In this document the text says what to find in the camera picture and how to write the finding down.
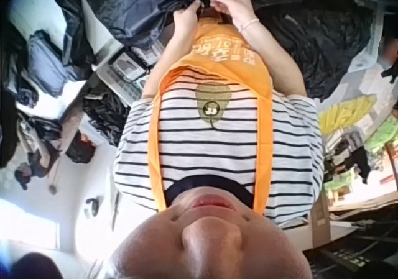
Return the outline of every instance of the clothing pile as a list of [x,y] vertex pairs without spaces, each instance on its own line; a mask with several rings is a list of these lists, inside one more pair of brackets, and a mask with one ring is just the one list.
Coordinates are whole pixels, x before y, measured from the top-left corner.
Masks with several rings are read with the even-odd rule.
[[61,62],[61,51],[43,30],[36,31],[26,42],[11,24],[8,32],[8,73],[3,86],[11,91],[21,104],[33,108],[39,99],[34,83],[43,93],[52,97],[62,94],[65,83],[85,80],[91,73],[73,64]]
[[129,108],[120,98],[100,83],[84,97],[83,110],[91,119],[90,124],[109,144],[118,146],[129,114]]
[[61,51],[43,30],[30,36],[27,49],[27,76],[50,96],[60,96],[68,80],[85,80],[87,77],[86,70],[75,65],[62,64]]
[[2,65],[2,87],[10,91],[18,103],[33,108],[39,100],[36,89],[22,73],[27,67],[27,43],[18,30],[8,21],[4,22],[5,54]]
[[61,138],[62,126],[57,120],[31,116],[27,117],[27,122],[35,128],[37,135],[42,140],[55,141]]

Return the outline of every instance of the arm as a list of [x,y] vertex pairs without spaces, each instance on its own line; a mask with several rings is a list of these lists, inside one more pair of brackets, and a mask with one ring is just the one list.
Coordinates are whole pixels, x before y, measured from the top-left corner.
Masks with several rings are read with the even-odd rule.
[[196,0],[186,10],[178,10],[173,13],[175,26],[173,37],[150,73],[142,92],[142,99],[153,98],[157,94],[159,83],[167,70],[190,52],[198,25],[196,11],[199,6],[200,1]]
[[[256,18],[250,0],[211,0],[211,6],[229,14],[237,28]],[[268,67],[277,91],[286,96],[307,96],[303,75],[297,64],[261,23],[248,25],[242,35]]]
[[285,96],[293,94],[307,96],[303,75],[296,62],[261,23],[249,25],[242,31],[242,35],[248,44],[260,54],[278,92]]
[[157,94],[158,85],[167,70],[190,51],[191,45],[187,39],[173,36],[156,66],[151,71],[144,90],[142,99],[153,98]]

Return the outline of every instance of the lips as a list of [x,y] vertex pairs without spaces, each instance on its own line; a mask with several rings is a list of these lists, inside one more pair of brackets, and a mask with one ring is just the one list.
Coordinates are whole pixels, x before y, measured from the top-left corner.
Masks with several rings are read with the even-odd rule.
[[215,194],[206,194],[195,199],[190,205],[190,209],[199,208],[202,206],[219,206],[221,208],[227,208],[236,210],[235,207],[225,198],[215,195]]

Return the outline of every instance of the black and white striped t-shirt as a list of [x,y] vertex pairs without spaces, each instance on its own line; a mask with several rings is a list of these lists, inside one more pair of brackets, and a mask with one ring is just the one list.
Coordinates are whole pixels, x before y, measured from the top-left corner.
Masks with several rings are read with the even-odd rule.
[[[131,106],[116,154],[114,180],[137,204],[156,212],[147,165],[153,99]],[[308,213],[318,198],[323,154],[315,103],[273,92],[271,188],[264,215],[277,224]],[[192,175],[218,175],[254,189],[256,98],[248,89],[187,70],[162,97],[159,153],[163,186]]]

